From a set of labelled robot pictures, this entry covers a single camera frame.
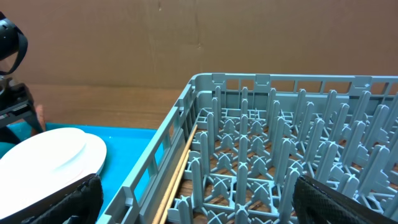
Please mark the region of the orange carrot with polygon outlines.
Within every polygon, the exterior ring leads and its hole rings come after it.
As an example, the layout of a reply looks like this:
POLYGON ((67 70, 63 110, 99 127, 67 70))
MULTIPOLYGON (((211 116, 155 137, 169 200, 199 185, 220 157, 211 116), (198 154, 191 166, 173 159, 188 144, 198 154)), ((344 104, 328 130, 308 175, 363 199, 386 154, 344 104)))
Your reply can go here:
MULTIPOLYGON (((37 114, 37 119, 40 124, 40 127, 42 128, 42 131, 46 131, 46 124, 45 124, 45 117, 44 117, 44 107, 42 105, 37 105, 35 107, 35 111, 37 114)), ((31 129, 31 136, 35 136, 36 134, 39 134, 39 132, 35 129, 31 129)))

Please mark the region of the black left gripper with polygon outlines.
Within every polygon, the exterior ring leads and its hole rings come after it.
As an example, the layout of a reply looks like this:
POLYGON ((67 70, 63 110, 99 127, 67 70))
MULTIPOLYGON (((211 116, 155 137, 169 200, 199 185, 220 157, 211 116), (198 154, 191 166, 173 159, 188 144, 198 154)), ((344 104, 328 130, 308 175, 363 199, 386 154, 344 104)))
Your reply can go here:
POLYGON ((28 40, 20 28, 1 14, 1 60, 16 55, 12 66, 1 71, 1 127, 23 119, 31 129, 42 133, 28 87, 24 83, 13 84, 11 77, 23 61, 27 48, 28 40))

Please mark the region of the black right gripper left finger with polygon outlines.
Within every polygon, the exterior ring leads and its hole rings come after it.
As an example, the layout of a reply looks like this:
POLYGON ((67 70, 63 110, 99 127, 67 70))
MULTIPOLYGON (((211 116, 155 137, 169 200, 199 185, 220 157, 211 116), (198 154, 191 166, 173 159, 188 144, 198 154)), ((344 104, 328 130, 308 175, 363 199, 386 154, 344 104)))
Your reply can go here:
POLYGON ((23 224, 95 224, 103 204, 103 188, 98 175, 92 175, 72 193, 41 215, 26 218, 23 224))

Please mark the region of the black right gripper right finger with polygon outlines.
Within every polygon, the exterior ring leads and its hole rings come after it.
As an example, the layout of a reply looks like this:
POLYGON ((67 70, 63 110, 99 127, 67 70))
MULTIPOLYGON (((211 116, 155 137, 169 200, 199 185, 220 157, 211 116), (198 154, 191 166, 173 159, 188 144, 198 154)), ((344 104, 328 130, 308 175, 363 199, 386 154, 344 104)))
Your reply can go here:
POLYGON ((307 175, 298 177, 292 205, 299 223, 397 224, 307 175))

